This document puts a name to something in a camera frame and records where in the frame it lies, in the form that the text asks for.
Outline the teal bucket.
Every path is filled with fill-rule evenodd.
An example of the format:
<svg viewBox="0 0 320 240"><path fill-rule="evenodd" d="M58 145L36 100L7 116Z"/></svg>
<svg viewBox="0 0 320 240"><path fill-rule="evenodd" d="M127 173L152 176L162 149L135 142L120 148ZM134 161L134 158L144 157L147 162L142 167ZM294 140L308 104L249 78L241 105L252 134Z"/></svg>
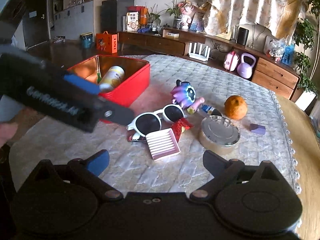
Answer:
<svg viewBox="0 0 320 240"><path fill-rule="evenodd" d="M89 49L93 43L93 33L80 34L81 46L84 49Z"/></svg>

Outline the pink doll figure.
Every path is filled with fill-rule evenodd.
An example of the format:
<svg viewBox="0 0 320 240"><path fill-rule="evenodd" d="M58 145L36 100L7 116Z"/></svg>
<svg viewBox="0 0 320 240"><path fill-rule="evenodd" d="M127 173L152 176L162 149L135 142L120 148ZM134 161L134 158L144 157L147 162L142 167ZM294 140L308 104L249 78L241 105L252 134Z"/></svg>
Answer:
<svg viewBox="0 0 320 240"><path fill-rule="evenodd" d="M180 2L178 4L178 8L181 12L181 29L188 30L189 25L192 23L192 16L194 14L194 10L197 7L197 3L189 0L185 0L184 2Z"/></svg>

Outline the purple eraser block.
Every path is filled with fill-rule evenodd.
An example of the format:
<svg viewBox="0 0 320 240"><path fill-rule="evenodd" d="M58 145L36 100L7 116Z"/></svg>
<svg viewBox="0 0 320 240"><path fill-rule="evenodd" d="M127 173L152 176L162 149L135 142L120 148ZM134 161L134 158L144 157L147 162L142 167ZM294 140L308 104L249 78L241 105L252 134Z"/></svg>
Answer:
<svg viewBox="0 0 320 240"><path fill-rule="evenodd" d="M250 124L249 130L252 133L264 135L266 133L266 127L258 124Z"/></svg>

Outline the pink toy case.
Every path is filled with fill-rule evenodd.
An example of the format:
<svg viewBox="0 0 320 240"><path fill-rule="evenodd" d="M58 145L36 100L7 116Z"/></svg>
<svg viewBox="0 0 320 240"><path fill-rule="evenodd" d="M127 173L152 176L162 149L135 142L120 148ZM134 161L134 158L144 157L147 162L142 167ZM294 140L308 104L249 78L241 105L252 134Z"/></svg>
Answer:
<svg viewBox="0 0 320 240"><path fill-rule="evenodd" d="M223 67L227 71L233 72L235 71L239 63L239 60L240 60L240 56L234 50L232 50L225 56Z"/></svg>

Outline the potted green plant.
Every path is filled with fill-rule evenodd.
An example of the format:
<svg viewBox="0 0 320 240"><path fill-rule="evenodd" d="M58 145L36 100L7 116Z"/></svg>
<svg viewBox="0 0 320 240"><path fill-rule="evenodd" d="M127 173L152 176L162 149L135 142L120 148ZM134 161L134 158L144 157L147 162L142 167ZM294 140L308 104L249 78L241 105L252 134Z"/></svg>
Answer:
<svg viewBox="0 0 320 240"><path fill-rule="evenodd" d="M172 27L175 29L181 29L182 27L182 7L183 3L178 3L177 0L171 0L171 5L166 4L166 13L174 17Z"/></svg>

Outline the black cabinet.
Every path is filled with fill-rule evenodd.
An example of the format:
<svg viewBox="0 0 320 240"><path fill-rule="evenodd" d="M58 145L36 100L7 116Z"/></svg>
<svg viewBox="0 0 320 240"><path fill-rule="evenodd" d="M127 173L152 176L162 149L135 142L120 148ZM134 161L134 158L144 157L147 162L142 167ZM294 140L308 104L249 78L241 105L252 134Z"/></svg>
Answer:
<svg viewBox="0 0 320 240"><path fill-rule="evenodd" d="M126 16L127 8L134 6L134 0L107 0L102 1L100 9L101 32L107 31L116 34L122 31L122 17Z"/></svg>

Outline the small blue label bottle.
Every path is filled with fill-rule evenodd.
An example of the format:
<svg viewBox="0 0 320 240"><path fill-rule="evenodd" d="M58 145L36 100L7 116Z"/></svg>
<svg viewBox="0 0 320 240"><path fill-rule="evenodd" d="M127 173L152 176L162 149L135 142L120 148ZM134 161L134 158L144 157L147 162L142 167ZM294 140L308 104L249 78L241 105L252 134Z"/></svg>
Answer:
<svg viewBox="0 0 320 240"><path fill-rule="evenodd" d="M201 104L197 110L197 112L204 117L211 116L211 115L217 115L222 116L220 111L218 111L213 106L207 105L207 104Z"/></svg>

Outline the quilted grey table mat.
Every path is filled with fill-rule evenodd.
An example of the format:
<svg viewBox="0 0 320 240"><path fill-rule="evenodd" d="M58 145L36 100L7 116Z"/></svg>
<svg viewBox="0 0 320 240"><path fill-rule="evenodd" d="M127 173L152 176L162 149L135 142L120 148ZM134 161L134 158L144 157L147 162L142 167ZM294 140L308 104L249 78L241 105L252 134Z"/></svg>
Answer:
<svg viewBox="0 0 320 240"><path fill-rule="evenodd" d="M295 192L301 192L295 150L274 92L182 58L150 55L146 60L151 66L150 84L131 105L136 114L152 112L171 103L170 92L178 79L190 82L196 95L219 111L223 111L229 96L242 96L248 111L242 120L234 122L240 140L226 159L236 158L247 165L270 160ZM127 140L129 134L123 126L100 122L93 133L85 133L49 117L43 118L11 148L9 163L14 186L19 189L42 159L65 164L106 149L110 163L100 178L120 192L191 193L210 181L212 175L203 166L204 148L198 140L202 117L194 114L188 120L193 128L182 134L180 154L153 161L146 144ZM252 133L250 124L265 126L266 133Z"/></svg>

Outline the clear plastic bag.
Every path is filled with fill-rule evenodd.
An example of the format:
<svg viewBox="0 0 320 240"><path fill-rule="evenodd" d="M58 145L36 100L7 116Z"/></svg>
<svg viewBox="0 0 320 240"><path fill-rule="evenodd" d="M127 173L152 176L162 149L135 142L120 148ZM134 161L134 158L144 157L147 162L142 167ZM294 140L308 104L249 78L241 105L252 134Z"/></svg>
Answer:
<svg viewBox="0 0 320 240"><path fill-rule="evenodd" d="M280 40L273 39L267 46L266 55L276 62L279 62L285 52L286 40L281 38Z"/></svg>

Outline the white frame sunglasses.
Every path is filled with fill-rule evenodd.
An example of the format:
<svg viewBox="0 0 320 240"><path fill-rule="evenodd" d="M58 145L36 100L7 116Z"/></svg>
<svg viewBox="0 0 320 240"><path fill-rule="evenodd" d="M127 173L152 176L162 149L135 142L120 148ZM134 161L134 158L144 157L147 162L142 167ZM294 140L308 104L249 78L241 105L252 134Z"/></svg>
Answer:
<svg viewBox="0 0 320 240"><path fill-rule="evenodd" d="M169 124L174 124L186 115L179 105L169 104L154 112L145 112L135 117L127 125L128 131L135 131L141 137L146 137L149 133L162 129L162 120Z"/></svg>

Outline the cream yellow can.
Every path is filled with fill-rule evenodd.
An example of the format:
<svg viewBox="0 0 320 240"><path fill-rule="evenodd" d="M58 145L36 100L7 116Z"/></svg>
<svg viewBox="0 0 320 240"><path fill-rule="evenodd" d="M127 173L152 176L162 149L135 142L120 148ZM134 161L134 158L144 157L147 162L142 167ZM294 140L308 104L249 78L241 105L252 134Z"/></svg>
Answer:
<svg viewBox="0 0 320 240"><path fill-rule="evenodd" d="M100 90L104 93L113 91L122 83L124 74L121 66L112 66L99 82Z"/></svg>

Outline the pink tube toy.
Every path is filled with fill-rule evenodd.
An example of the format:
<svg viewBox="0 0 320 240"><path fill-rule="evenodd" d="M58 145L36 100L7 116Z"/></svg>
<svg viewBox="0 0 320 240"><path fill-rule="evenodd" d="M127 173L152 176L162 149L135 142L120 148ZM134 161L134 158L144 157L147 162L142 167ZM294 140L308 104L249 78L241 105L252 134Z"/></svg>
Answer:
<svg viewBox="0 0 320 240"><path fill-rule="evenodd" d="M194 114L197 110L204 104L205 99L200 97L195 100L195 102L187 108L189 114Z"/></svg>

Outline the orange fruit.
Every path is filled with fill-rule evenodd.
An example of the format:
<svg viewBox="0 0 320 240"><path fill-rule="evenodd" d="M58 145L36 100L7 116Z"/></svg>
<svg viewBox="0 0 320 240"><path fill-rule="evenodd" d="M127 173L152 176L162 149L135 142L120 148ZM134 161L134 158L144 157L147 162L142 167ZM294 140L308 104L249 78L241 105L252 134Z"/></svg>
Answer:
<svg viewBox="0 0 320 240"><path fill-rule="evenodd" d="M224 103L225 115L233 120L241 120L247 114L248 107L243 97L239 95L230 96Z"/></svg>

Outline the red metal tin box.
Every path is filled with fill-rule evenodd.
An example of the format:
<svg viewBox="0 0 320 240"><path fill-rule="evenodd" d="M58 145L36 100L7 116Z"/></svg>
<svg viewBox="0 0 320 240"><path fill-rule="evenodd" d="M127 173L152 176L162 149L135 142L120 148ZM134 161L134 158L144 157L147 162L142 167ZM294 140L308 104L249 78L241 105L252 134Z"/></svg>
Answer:
<svg viewBox="0 0 320 240"><path fill-rule="evenodd" d="M149 86L150 64L131 57L95 55L68 71L98 85L99 95L129 107Z"/></svg>

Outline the black smart speaker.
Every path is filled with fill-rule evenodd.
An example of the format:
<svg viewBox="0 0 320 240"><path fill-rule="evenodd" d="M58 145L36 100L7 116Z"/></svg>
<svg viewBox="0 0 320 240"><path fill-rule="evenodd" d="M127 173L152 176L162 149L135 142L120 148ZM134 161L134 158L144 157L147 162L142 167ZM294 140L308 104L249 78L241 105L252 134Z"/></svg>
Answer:
<svg viewBox="0 0 320 240"><path fill-rule="evenodd" d="M247 40L248 40L249 30L246 28L240 27L238 30L238 36L237 36L237 44L240 44L242 46L246 46Z"/></svg>

